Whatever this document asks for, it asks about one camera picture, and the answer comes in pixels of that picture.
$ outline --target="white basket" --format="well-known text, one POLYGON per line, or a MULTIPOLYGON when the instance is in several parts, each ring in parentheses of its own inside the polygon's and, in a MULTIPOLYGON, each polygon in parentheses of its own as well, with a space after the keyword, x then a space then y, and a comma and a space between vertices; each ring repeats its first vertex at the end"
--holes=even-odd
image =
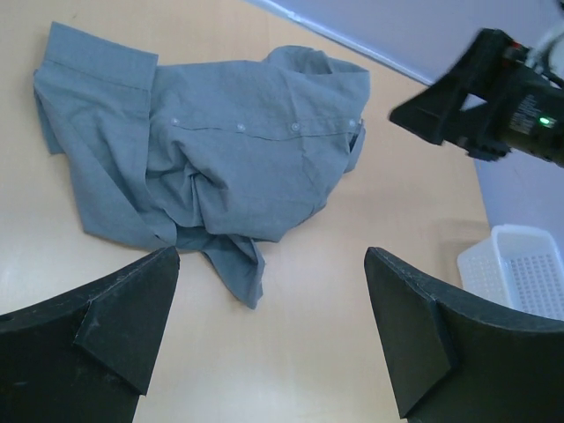
POLYGON ((458 256, 464 289, 502 306, 564 320, 564 266, 553 237, 503 225, 458 256))

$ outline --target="white container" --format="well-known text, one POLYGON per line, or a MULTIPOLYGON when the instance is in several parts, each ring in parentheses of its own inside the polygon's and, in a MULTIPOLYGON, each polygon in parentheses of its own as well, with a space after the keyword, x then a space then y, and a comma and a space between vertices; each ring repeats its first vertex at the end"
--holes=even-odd
POLYGON ((554 238, 503 225, 458 256, 464 290, 532 315, 564 320, 564 266, 554 238))

